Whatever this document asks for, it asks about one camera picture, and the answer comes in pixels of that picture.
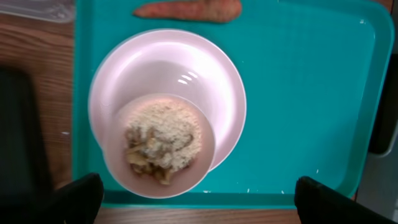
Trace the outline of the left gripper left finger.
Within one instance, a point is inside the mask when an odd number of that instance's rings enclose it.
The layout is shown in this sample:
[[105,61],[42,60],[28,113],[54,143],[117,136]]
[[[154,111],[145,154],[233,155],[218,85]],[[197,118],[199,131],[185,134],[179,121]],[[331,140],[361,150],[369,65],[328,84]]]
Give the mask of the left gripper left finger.
[[93,224],[103,197],[104,187],[100,175],[89,173],[35,204],[24,222]]

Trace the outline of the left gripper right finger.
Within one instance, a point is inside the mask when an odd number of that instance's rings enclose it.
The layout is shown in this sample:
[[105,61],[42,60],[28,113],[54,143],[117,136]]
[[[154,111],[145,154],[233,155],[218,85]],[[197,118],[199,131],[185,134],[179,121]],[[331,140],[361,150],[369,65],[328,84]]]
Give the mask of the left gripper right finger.
[[294,204],[302,224],[397,224],[308,176],[296,182]]

